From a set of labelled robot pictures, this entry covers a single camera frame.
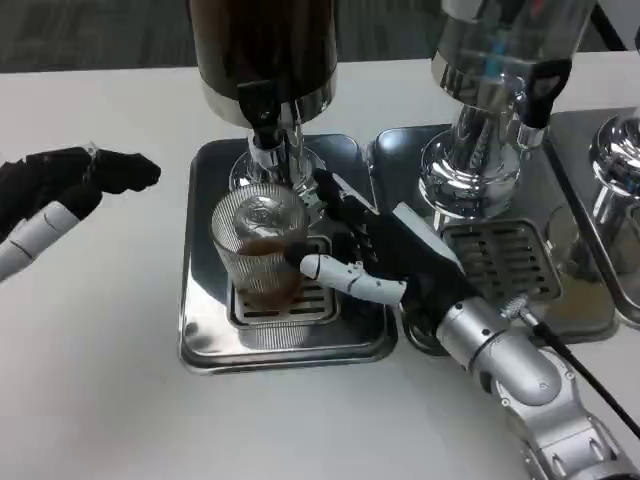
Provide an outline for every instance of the metal grate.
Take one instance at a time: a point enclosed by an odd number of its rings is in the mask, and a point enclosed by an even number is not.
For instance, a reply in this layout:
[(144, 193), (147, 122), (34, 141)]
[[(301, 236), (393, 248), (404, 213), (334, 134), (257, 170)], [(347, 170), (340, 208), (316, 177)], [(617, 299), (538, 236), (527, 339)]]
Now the metal grate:
[(500, 304), (522, 293), (549, 301), (562, 293), (540, 235), (527, 221), (452, 225), (443, 229), (442, 238), (491, 302)]
[[(318, 245), (321, 253), (330, 251), (329, 240), (325, 237), (311, 237), (308, 241)], [(231, 284), (230, 288), (229, 320), (238, 328), (326, 323), (338, 314), (335, 292), (311, 279), (303, 280), (298, 296), (281, 312), (255, 309), (238, 296)]]

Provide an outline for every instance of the white countertop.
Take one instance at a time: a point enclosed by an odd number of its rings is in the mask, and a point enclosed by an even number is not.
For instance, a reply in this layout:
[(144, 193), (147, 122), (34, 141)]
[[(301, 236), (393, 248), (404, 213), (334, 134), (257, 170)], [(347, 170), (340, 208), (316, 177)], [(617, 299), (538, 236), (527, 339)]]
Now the white countertop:
[[(364, 145), (457, 108), (427, 61), (341, 64), (338, 77), (306, 133)], [(637, 53), (578, 55), (557, 109), (640, 104), (638, 78)], [(242, 136), (209, 111), (196, 69), (0, 76), (0, 162), (94, 140), (163, 169), (0, 287), (0, 478), (524, 480), (500, 407), (402, 336), (366, 365), (221, 377), (181, 366), (189, 163), (204, 143)], [(574, 347), (638, 419), (639, 342), (623, 327)], [(640, 443), (583, 393), (640, 465)]]

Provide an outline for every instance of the stainless steel drip tray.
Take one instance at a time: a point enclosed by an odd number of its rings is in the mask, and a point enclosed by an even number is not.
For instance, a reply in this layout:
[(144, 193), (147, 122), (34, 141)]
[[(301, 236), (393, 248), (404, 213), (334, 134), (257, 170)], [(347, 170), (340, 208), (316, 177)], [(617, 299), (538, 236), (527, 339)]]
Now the stainless steel drip tray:
[[(373, 201), (371, 181), (356, 143), (341, 135), (305, 138), (327, 167)], [(191, 165), (179, 352), (197, 373), (302, 367), (374, 361), (393, 349), (393, 313), (379, 305), (343, 297), (312, 281), (288, 312), (251, 309), (237, 297), (213, 245), (210, 223), (228, 192), (229, 172), (245, 151), (244, 140), (205, 145)], [(311, 239), (348, 258), (344, 230), (321, 221)]]
[[(398, 128), (378, 136), (370, 147), (370, 171), (380, 205), (393, 208), (405, 202), (433, 225), (434, 211), (418, 188), (420, 163), (424, 147), (446, 128)], [(564, 228), (574, 219), (548, 158), (539, 150), (521, 162), (518, 191), (505, 214), (487, 222), (449, 220), (444, 238), (496, 307), (519, 291), (537, 289), (536, 313), (566, 341), (605, 338), (616, 327), (613, 302), (589, 250), (580, 248), (581, 243), (574, 245), (575, 230)], [(526, 275), (518, 271), (523, 268)], [(442, 353), (421, 330), (419, 319), (404, 318), (403, 323), (417, 348)]]
[(636, 205), (616, 205), (603, 212), (613, 222), (603, 226), (595, 219), (602, 184), (590, 159), (591, 145), (600, 127), (607, 120), (632, 111), (590, 110), (553, 115), (548, 143), (552, 166), (559, 178), (564, 179), (563, 188), (616, 307), (632, 325), (640, 326), (640, 212)]

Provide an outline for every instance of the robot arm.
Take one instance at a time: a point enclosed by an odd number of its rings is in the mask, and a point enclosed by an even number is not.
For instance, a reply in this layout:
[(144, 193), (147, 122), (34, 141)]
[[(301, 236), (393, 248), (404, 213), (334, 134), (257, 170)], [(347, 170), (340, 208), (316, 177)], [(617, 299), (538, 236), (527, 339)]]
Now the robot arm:
[(94, 145), (28, 155), (0, 166), (0, 283), (89, 216), (102, 192), (142, 191), (160, 178), (142, 155)]
[(315, 177), (328, 215), (349, 225), (366, 255), (344, 265), (298, 244), (285, 253), (289, 263), (348, 295), (399, 303), (425, 318), (452, 358), (505, 407), (532, 478), (640, 479), (608, 430), (583, 407), (571, 367), (510, 328), (515, 315), (534, 323), (530, 312), (520, 305), (501, 314), (490, 306), (453, 252), (406, 205), (378, 213), (351, 195), (343, 180), (328, 172)]

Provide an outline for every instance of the glass cup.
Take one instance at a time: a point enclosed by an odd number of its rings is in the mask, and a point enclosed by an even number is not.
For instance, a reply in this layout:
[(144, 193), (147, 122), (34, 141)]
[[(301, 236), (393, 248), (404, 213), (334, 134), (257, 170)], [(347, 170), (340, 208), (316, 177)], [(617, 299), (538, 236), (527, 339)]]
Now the glass cup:
[(295, 298), (301, 273), (284, 249), (307, 238), (309, 215), (289, 189), (271, 183), (241, 187), (216, 206), (214, 244), (238, 294), (254, 308), (283, 310)]

